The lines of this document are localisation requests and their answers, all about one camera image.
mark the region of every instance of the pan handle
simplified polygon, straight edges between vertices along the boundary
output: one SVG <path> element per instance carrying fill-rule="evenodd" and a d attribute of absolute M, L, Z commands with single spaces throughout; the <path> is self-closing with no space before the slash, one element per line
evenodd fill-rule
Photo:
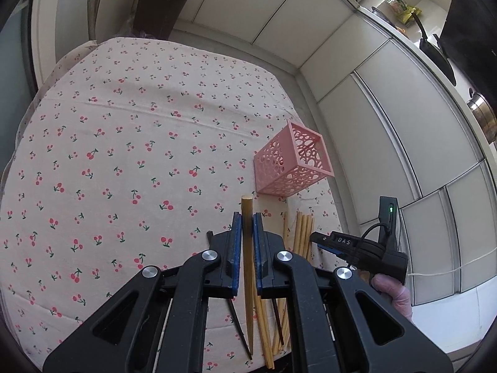
<path fill-rule="evenodd" d="M 424 31 L 423 24 L 421 23 L 421 21 L 419 21 L 419 18 L 417 17 L 417 15 L 415 13 L 411 13 L 411 16 L 414 18 L 414 21 L 416 21 L 417 25 L 419 26 L 419 29 L 421 30 L 421 37 L 425 41 L 427 41 L 428 36 L 426 35 L 426 32 Z"/>

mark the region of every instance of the cherry pattern tablecloth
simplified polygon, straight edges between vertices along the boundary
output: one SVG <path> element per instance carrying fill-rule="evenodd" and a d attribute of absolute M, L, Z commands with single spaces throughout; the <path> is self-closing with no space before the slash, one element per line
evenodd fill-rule
<path fill-rule="evenodd" d="M 206 249 L 206 232 L 230 228 L 243 194 L 255 195 L 266 230 L 282 234 L 287 211 L 293 231 L 297 209 L 314 214 L 316 230 L 340 228 L 326 180 L 288 199 L 254 192 L 254 153 L 300 121 L 264 69 L 116 38 L 58 70 L 20 128 L 0 209 L 3 312 L 37 366 L 143 266 L 171 268 Z M 243 282 L 235 307 L 245 328 Z M 257 325 L 254 338 L 248 361 L 225 301 L 211 299 L 204 370 L 262 366 Z"/>

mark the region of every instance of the pink hollow basket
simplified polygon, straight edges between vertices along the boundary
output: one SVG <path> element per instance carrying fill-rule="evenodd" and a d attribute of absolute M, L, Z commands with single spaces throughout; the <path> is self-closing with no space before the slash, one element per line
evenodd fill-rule
<path fill-rule="evenodd" d="M 322 136 L 291 121 L 254 155 L 253 166 L 257 192 L 282 197 L 334 175 Z"/>

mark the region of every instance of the gloved hand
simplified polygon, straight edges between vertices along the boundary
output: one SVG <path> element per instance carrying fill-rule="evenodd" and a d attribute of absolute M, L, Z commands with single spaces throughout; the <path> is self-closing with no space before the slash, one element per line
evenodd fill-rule
<path fill-rule="evenodd" d="M 411 296 L 406 286 L 391 276 L 376 274 L 371 279 L 371 285 L 378 291 L 386 293 L 392 298 L 392 306 L 407 320 L 413 322 L 413 309 L 411 308 Z"/>

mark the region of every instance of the chopstick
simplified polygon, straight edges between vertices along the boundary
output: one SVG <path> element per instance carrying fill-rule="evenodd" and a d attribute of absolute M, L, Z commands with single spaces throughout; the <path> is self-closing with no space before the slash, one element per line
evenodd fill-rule
<path fill-rule="evenodd" d="M 303 256 L 307 260 L 309 260 L 309 258 L 311 257 L 310 235 L 313 230 L 314 230 L 314 216 L 312 214 L 303 215 L 302 213 L 298 212 L 297 225 L 295 226 L 295 240 L 293 244 L 293 251 L 294 253 Z M 290 325 L 288 321 L 288 308 L 285 308 L 283 314 L 283 346 L 279 347 L 279 349 L 283 349 L 285 346 L 288 346 L 289 341 L 290 341 Z"/>
<path fill-rule="evenodd" d="M 283 245 L 285 246 L 285 249 L 288 248 L 288 240 L 287 240 L 287 230 L 288 230 L 288 219 L 287 219 L 287 212 L 283 214 Z M 281 324 L 281 333 L 283 333 L 283 313 L 286 307 L 286 301 L 284 298 L 279 298 L 278 303 L 277 303 L 277 308 L 278 308 L 278 315 L 275 315 L 275 318 L 280 319 L 280 324 Z M 279 330 L 274 329 L 274 335 L 273 335 L 273 355 L 277 355 L 279 351 L 280 345 L 283 345 L 283 338 L 284 336 L 280 338 L 279 335 Z"/>
<path fill-rule="evenodd" d="M 274 369 L 274 360 L 271 346 L 269 345 L 269 323 L 267 321 L 266 303 L 257 296 L 257 291 L 254 286 L 254 303 L 255 313 L 257 315 L 257 324 L 259 326 L 260 343 L 264 353 L 264 360 L 268 369 Z"/>
<path fill-rule="evenodd" d="M 243 265 L 244 265 L 244 295 L 245 321 L 247 323 L 248 349 L 253 355 L 253 299 L 255 285 L 255 271 L 253 268 L 253 196 L 242 196 L 242 230 L 243 230 Z"/>

